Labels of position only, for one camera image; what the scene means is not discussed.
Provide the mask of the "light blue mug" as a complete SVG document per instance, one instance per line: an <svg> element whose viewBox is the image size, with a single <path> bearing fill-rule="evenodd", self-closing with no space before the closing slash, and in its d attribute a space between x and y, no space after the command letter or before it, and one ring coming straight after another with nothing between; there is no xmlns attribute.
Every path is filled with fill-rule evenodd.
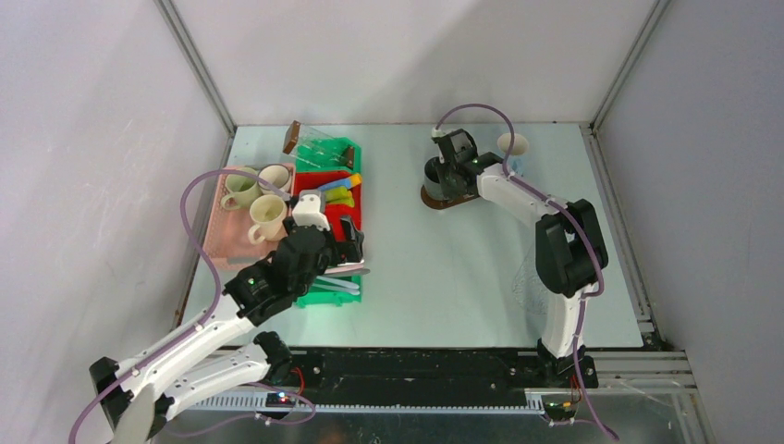
<svg viewBox="0 0 784 444"><path fill-rule="evenodd" d="M522 156L529 151L529 141L519 133L506 132L497 138L496 145L503 154L508 155L508 168L515 174L522 175Z"/></svg>

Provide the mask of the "black mug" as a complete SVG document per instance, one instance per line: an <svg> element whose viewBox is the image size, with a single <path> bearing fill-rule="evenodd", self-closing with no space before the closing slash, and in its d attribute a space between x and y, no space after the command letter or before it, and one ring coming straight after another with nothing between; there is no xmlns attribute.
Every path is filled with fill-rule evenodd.
<svg viewBox="0 0 784 444"><path fill-rule="evenodd" d="M440 158L435 156L430 158L424 165L423 169L423 185L428 192L437 199L446 199L440 178L438 177L438 166L440 165Z"/></svg>

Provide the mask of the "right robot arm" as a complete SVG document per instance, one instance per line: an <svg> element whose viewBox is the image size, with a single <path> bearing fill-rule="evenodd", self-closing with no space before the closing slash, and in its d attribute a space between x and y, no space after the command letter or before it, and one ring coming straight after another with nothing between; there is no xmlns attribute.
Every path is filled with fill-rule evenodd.
<svg viewBox="0 0 784 444"><path fill-rule="evenodd" d="M537 372L550 387L578 382L584 356L584 302L599 290L600 272L608 258L594 206L580 199L569 202L536 189L508 164L525 146L507 133L504 156L481 154L465 129L433 129L437 156L424 166L423 203L436 210L482 198L507 210L533 229L534 265L550 292L545 330L537 341Z"/></svg>

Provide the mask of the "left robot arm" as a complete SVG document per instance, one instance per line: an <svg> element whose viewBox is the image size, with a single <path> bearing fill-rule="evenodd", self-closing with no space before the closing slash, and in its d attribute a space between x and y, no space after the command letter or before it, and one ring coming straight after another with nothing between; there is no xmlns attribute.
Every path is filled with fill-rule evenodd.
<svg viewBox="0 0 784 444"><path fill-rule="evenodd" d="M343 241L329 229L298 226L287 218L287 236L220 285L200 314L134 357L94 362L90 375L97 402L112 429L118 430L129 408L140 408L144 415L137 431L146 441L191 405L227 389L288 381L292 354L275 332L259 333L231 355L209 356L290 308L328 269L360 263L363 232L348 216L341 217L340 225Z"/></svg>

